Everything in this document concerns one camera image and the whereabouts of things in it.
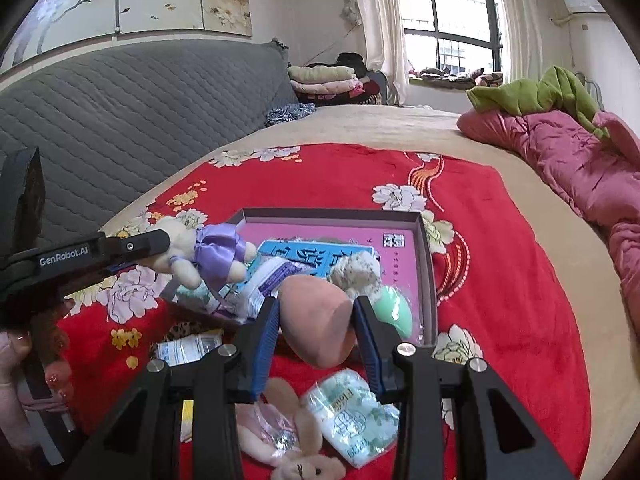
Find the left human hand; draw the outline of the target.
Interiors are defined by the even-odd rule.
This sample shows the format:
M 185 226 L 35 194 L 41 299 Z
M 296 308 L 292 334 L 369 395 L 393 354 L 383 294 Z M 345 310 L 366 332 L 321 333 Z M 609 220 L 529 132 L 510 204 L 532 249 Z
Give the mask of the left human hand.
M 58 327 L 73 303 L 36 316 L 29 330 L 1 332 L 1 435 L 12 452 L 43 452 L 51 465 L 70 455 L 78 427 L 70 414 L 74 387 L 63 358 L 68 337 Z

